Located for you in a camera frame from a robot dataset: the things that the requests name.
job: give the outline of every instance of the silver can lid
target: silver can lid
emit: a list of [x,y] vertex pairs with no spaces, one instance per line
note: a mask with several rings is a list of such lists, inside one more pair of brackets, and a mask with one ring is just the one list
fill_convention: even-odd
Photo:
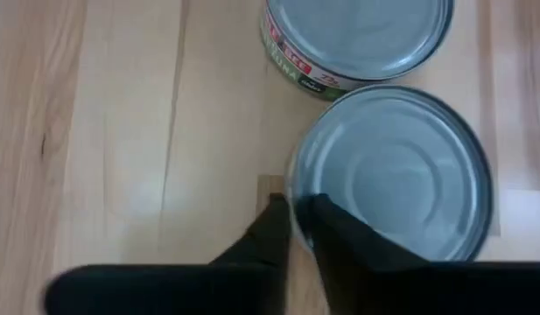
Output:
[[491,221],[480,143],[441,100],[409,87],[340,98],[298,147],[293,202],[326,193],[393,242],[432,261],[468,260]]
[[418,66],[450,25],[453,0],[268,0],[286,38],[327,70],[385,80]]

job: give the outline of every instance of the can rim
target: can rim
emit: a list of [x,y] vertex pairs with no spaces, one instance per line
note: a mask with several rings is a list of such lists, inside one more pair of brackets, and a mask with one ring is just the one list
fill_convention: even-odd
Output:
[[[405,69],[404,71],[402,71],[400,73],[397,73],[397,74],[392,74],[392,75],[388,75],[388,76],[384,76],[384,77],[380,77],[380,78],[363,78],[363,77],[352,77],[352,76],[349,76],[349,75],[338,73],[337,71],[331,70],[328,66],[323,66],[323,63],[321,61],[317,61],[317,60],[315,60],[313,58],[309,58],[305,53],[305,49],[303,49],[302,46],[300,46],[298,43],[296,43],[296,41],[291,40],[291,36],[289,34],[286,34],[286,38],[289,39],[289,42],[291,43],[291,45],[293,45],[293,47],[295,49],[297,49],[298,52],[301,53],[304,58],[306,58],[307,60],[310,60],[314,65],[316,65],[318,67],[321,67],[322,69],[326,70],[330,74],[334,74],[334,75],[337,75],[337,76],[339,76],[341,78],[348,79],[348,80],[354,80],[354,81],[380,82],[380,81],[392,80],[392,79],[404,76],[407,73],[409,73],[409,72],[419,68],[420,66],[422,66],[428,59],[430,59],[438,51],[438,49],[445,42],[446,35],[448,34],[448,32],[450,31],[450,29],[452,27],[452,19],[453,19],[453,16],[454,16],[455,1],[454,0],[443,0],[443,1],[446,1],[446,3],[447,3],[446,18],[445,18],[445,22],[442,23],[441,33],[440,33],[440,35],[438,37],[437,43],[429,51],[429,53],[427,53],[417,64],[415,64],[414,66],[412,66],[412,67],[410,67],[408,69]],[[275,19],[276,14],[274,13],[274,10],[271,9],[270,0],[265,1],[265,7],[270,12],[271,16]],[[279,27],[280,31],[283,34],[285,34],[283,28],[280,25],[278,25],[278,27]]]
[[306,136],[311,132],[311,130],[318,124],[318,122],[324,117],[329,111],[334,109],[336,106],[338,106],[340,103],[342,103],[345,99],[349,98],[352,95],[357,95],[360,93],[368,92],[369,90],[375,90],[375,89],[397,89],[397,90],[405,90],[409,91],[411,93],[415,93],[418,95],[422,95],[430,100],[432,100],[436,106],[440,106],[442,109],[444,109],[451,118],[454,118],[455,121],[462,127],[464,130],[464,134],[467,135],[467,138],[470,140],[471,147],[476,151],[478,155],[478,163],[474,164],[477,165],[477,168],[480,172],[483,173],[484,179],[485,179],[485,185],[486,185],[486,209],[482,209],[480,211],[479,219],[478,219],[478,226],[472,230],[470,233],[470,240],[468,242],[469,246],[463,247],[460,251],[465,250],[467,254],[463,255],[460,259],[463,261],[473,261],[478,257],[478,254],[482,250],[483,246],[486,243],[486,239],[488,237],[489,231],[493,224],[493,218],[494,218],[494,181],[492,177],[492,169],[491,164],[489,163],[489,159],[487,158],[487,154],[483,149],[483,146],[480,143],[479,138],[475,135],[473,132],[472,127],[467,123],[467,121],[453,108],[451,108],[446,102],[439,99],[437,96],[429,94],[423,90],[420,90],[415,87],[407,86],[407,85],[399,85],[399,84],[377,84],[372,85],[368,87],[361,87],[358,88],[350,93],[347,93],[343,96],[341,96],[339,99],[337,99],[332,105],[330,105],[320,116],[318,119],[314,121],[314,123],[311,125],[311,127],[304,133],[304,135],[301,137],[301,139],[298,141],[297,145],[293,149],[293,152],[290,157],[289,164],[287,165],[286,174],[284,177],[285,182],[285,195],[286,199],[289,203],[290,208],[290,218],[291,218],[291,229],[293,234],[299,238],[301,241],[302,247],[307,250],[308,252],[313,255],[312,252],[312,240],[308,239],[305,236],[305,233],[303,232],[302,228],[300,227],[298,221],[297,221],[297,215],[296,215],[296,203],[297,201],[293,197],[293,188],[292,188],[292,178],[293,173],[298,168],[298,150],[300,145],[304,142],[306,139]]

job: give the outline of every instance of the tuna can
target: tuna can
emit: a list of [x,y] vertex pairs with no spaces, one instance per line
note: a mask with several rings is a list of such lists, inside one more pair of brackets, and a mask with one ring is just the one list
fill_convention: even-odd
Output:
[[472,260],[485,241],[493,184],[472,130],[440,99],[374,85],[337,100],[296,149],[287,176],[291,222],[326,193],[376,232],[430,261]]
[[453,0],[267,0],[268,54],[303,89],[335,100],[408,73],[437,50]]

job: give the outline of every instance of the light wood surface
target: light wood surface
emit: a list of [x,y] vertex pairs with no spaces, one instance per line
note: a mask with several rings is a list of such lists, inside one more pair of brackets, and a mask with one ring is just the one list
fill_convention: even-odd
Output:
[[[263,51],[262,0],[0,0],[0,315],[89,263],[207,263],[283,190],[329,103]],[[483,260],[540,260],[540,0],[462,0],[397,82],[453,106],[492,165]],[[291,245],[289,314],[326,314]]]

